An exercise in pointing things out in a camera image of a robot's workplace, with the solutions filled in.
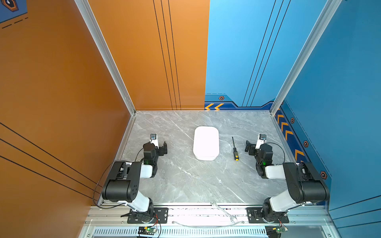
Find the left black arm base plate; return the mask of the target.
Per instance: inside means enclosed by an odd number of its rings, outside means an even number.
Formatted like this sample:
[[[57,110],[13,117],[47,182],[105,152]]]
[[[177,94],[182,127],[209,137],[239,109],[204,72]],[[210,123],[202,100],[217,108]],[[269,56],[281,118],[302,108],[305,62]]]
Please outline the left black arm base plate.
[[[160,224],[167,224],[169,208],[154,207],[147,212],[130,212],[128,224],[154,224],[156,221]]]

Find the black yellow screwdriver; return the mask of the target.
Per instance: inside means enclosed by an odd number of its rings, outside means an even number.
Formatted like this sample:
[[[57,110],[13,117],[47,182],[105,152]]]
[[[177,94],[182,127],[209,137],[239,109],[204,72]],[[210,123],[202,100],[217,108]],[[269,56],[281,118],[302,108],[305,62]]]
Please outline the black yellow screwdriver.
[[[232,137],[232,142],[233,142],[233,154],[234,154],[234,159],[235,161],[239,161],[239,154],[237,151],[237,148],[235,146],[234,138]]]

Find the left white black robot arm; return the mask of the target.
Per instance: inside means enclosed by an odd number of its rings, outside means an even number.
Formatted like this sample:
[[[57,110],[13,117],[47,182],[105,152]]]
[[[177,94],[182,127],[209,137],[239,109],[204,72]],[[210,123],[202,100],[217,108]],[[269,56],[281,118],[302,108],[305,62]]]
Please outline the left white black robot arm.
[[[102,188],[102,198],[117,202],[119,206],[127,206],[130,212],[122,215],[127,217],[130,224],[151,223],[159,221],[159,215],[154,210],[151,198],[140,191],[140,179],[156,176],[158,158],[168,153],[167,143],[156,146],[154,143],[143,145],[141,161],[117,161],[111,166]]]

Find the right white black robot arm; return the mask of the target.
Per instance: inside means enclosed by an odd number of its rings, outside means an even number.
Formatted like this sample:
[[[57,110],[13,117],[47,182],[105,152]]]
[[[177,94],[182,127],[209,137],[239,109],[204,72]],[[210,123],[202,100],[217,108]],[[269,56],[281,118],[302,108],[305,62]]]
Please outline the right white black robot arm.
[[[245,152],[254,156],[256,170],[263,179],[285,180],[287,190],[264,200],[261,210],[248,208],[249,222],[263,219],[266,223],[283,222],[287,212],[308,203],[328,201],[330,197],[325,184],[311,162],[272,163],[272,146],[268,143],[252,144],[246,141]]]

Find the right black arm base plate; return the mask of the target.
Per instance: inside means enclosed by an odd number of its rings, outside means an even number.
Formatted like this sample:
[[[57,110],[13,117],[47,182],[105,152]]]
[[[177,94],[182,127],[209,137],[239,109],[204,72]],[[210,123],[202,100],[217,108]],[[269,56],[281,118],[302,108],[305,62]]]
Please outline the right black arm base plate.
[[[264,211],[263,208],[259,207],[248,207],[246,208],[246,212],[250,224],[289,223],[289,218],[286,212],[274,212],[271,209]]]

